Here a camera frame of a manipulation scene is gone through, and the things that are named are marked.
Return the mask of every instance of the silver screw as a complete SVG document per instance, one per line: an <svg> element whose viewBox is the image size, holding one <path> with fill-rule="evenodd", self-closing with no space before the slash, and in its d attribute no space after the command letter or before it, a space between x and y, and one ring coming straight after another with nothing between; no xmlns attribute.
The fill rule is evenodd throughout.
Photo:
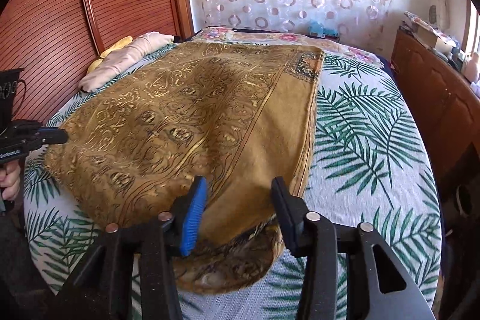
<svg viewBox="0 0 480 320"><path fill-rule="evenodd" d="M320 221L320 214L318 214L316 211L309 211L306 215L307 220L310 221Z"/></svg>
<svg viewBox="0 0 480 320"><path fill-rule="evenodd" d="M360 229L364 232L371 232L374 230L373 228L374 226L371 225L370 223L367 223L367 222L363 222L360 224Z"/></svg>
<svg viewBox="0 0 480 320"><path fill-rule="evenodd" d="M116 223L110 223L105 227L105 231L109 234L113 234L114 232L119 230L119 225Z"/></svg>
<svg viewBox="0 0 480 320"><path fill-rule="evenodd" d="M163 211L158 214L158 219L160 221L168 221L173 218L173 214L171 214L169 211Z"/></svg>

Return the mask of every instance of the bed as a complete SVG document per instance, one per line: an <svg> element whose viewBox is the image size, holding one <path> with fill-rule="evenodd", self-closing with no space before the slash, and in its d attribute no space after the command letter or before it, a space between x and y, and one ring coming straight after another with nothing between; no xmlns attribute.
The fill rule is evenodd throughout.
<svg viewBox="0 0 480 320"><path fill-rule="evenodd" d="M320 45L326 56L317 93L313 163L304 199L334 223L371 222L432 304L440 270L441 225L430 162L417 127L385 65L371 53L295 34L209 27L192 41ZM100 91L175 47L153 52ZM58 126L97 93L77 93L47 123ZM25 220L32 259L54 292L61 289L99 229L43 168L46 148L25 168ZM251 287L222 295L179 292L186 319L294 319L305 259L287 251ZM137 263L134 319L141 318ZM346 316L346 264L338 257L337 319Z"/></svg>

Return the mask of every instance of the brown patterned blanket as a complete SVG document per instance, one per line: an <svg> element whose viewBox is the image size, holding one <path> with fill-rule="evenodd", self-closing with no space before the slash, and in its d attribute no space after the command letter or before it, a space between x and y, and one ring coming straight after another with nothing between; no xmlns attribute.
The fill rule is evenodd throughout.
<svg viewBox="0 0 480 320"><path fill-rule="evenodd" d="M75 111L46 168L101 228L147 221L205 176L199 241L175 262L178 287L250 285L282 249L272 179L295 195L307 183L322 62L316 47L181 44Z"/></svg>

